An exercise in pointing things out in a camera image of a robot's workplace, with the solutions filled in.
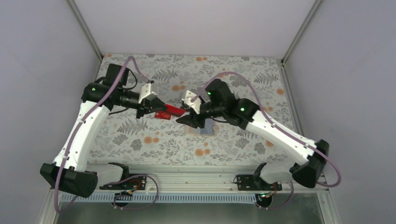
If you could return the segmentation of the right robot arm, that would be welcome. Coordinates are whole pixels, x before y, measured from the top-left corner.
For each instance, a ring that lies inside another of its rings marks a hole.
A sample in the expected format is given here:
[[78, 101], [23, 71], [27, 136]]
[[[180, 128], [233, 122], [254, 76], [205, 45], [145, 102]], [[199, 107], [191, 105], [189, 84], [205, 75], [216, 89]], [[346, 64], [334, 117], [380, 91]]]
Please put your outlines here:
[[209, 101], [203, 102], [199, 96], [187, 91], [183, 103], [189, 107], [189, 114], [176, 122], [192, 128], [204, 128], [209, 118], [222, 117], [226, 123], [278, 145], [293, 160], [291, 165], [270, 165], [262, 163], [254, 173], [257, 185], [273, 184], [277, 181], [294, 180], [306, 188], [314, 188], [326, 165], [329, 144], [308, 139], [261, 111], [261, 107], [247, 99], [236, 98], [226, 82], [214, 79], [205, 88]]

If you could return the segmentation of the red credit card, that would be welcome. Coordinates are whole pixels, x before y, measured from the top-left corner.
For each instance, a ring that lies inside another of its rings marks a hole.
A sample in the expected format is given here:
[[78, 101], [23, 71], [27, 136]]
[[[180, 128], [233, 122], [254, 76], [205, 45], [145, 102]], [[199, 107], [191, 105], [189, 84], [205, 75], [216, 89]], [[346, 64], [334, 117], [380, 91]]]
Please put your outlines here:
[[170, 120], [171, 119], [171, 114], [167, 113], [167, 112], [162, 112], [162, 111], [158, 111], [155, 113], [155, 118], [156, 119], [164, 119], [164, 120]]
[[186, 112], [186, 110], [184, 110], [184, 109], [181, 109], [181, 108], [169, 105], [169, 104], [166, 104], [165, 107], [166, 107], [165, 112], [172, 116], [175, 116], [175, 117], [181, 117]]

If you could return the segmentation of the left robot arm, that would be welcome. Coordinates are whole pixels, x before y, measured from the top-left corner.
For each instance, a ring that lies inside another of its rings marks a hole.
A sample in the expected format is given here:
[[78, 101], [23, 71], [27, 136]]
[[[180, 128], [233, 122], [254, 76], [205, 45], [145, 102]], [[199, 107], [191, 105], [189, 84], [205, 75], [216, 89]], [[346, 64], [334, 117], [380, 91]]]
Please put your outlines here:
[[128, 68], [110, 96], [97, 105], [110, 90], [120, 70], [120, 65], [111, 63], [104, 77], [85, 87], [77, 120], [65, 145], [51, 164], [44, 163], [41, 166], [40, 174], [51, 187], [87, 198], [98, 186], [126, 177], [129, 173], [127, 166], [119, 163], [109, 163], [97, 170], [87, 169], [88, 154], [101, 125], [114, 106], [135, 109], [137, 118], [167, 109], [153, 90], [152, 82], [143, 86], [140, 92], [125, 88], [131, 72]]

